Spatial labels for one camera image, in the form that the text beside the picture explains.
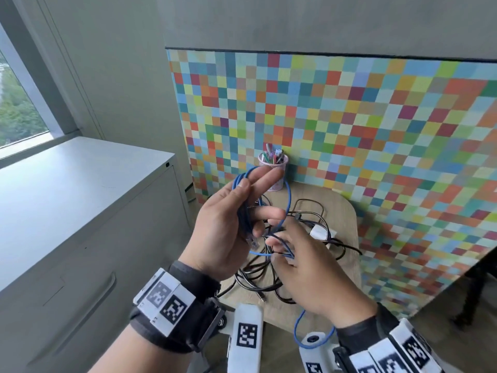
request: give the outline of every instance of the checkered colorful panel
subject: checkered colorful panel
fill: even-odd
[[[410,315],[497,244],[497,64],[168,51],[196,193],[257,164],[355,206],[364,290]]]

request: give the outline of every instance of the pink mesh pen cup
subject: pink mesh pen cup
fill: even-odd
[[[269,163],[269,162],[264,162],[264,158],[262,157],[262,153],[259,155],[259,166],[270,166],[272,168],[282,168],[283,171],[285,171],[286,164],[288,163],[288,156],[286,154],[283,155],[283,162],[282,163]],[[277,181],[268,191],[279,191],[283,188],[283,178]]]

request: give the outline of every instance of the green tree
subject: green tree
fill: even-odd
[[[4,66],[0,75],[0,147],[47,131],[12,69]]]

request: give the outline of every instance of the coiled blue cable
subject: coiled blue cable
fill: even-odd
[[[249,174],[252,172],[252,170],[254,170],[255,168],[256,167],[253,167],[252,169],[250,169],[249,171],[247,171],[244,174],[239,174],[235,178],[235,180],[233,181],[232,189],[235,189],[238,186],[238,184],[242,181],[242,179],[243,178],[247,178],[249,176]],[[292,191],[290,190],[290,186],[288,185],[287,180],[285,179],[284,181],[285,181],[285,186],[286,186],[286,188],[288,190],[288,204],[286,206],[286,213],[288,214],[288,212],[290,211],[290,205],[292,203]],[[261,198],[258,199],[258,203],[259,203],[259,205],[263,205]],[[237,214],[238,214],[238,221],[239,221],[239,224],[240,224],[240,227],[241,227],[242,231],[244,231],[246,233],[246,235],[252,236],[252,222],[250,220],[249,206],[247,205],[246,202],[238,209]],[[268,235],[277,238],[282,243],[282,245],[285,246],[285,248],[288,251],[288,254],[283,254],[283,256],[295,258],[295,256],[293,255],[293,252],[290,250],[290,248],[286,244],[286,242],[283,241],[278,236],[274,235],[274,233],[278,232],[281,229],[281,226],[283,225],[283,222],[284,222],[284,220],[281,220],[278,223],[278,225],[274,228],[274,231],[272,231]],[[260,255],[260,256],[263,256],[263,257],[270,257],[271,256],[271,254],[259,253],[258,251],[252,251],[252,250],[250,251],[250,253],[254,254],[254,255]],[[302,311],[302,313],[300,314],[300,316],[295,321],[295,326],[293,328],[293,338],[295,339],[295,342],[297,343],[297,345],[299,347],[302,347],[302,348],[304,348],[306,350],[312,350],[314,348],[320,347],[323,344],[325,344],[332,337],[333,333],[335,332],[335,327],[332,328],[332,330],[330,331],[330,333],[328,335],[326,335],[326,338],[324,338],[320,343],[313,344],[311,346],[305,345],[300,340],[298,340],[298,338],[297,338],[297,326],[299,325],[299,322],[302,319],[302,317],[304,316],[305,312],[306,312],[305,310]]]

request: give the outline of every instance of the cabinet handle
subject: cabinet handle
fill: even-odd
[[[115,272],[110,274],[108,279],[108,284],[106,285],[103,292],[98,296],[98,298],[91,305],[89,310],[79,319],[78,323],[71,328],[69,332],[65,334],[65,337],[61,341],[55,341],[51,343],[47,348],[44,348],[40,354],[38,354],[34,359],[32,359],[28,365],[32,365],[41,359],[45,358],[47,355],[58,355],[66,345],[74,338],[74,335],[80,330],[81,327],[90,319],[93,313],[96,312],[96,309],[102,305],[103,301],[108,297],[108,295],[114,290],[116,287],[117,278]]]

